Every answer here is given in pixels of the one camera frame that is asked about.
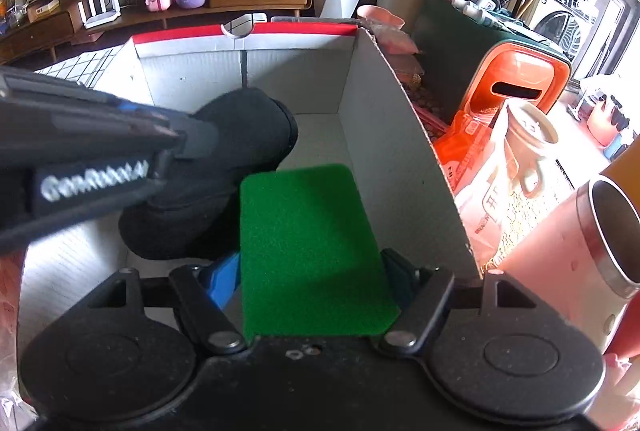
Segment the orange plastic bag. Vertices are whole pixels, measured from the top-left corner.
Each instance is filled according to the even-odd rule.
[[[511,181],[518,173],[506,141],[508,125],[505,108],[493,129],[458,112],[450,131],[434,144],[481,275],[500,246]]]

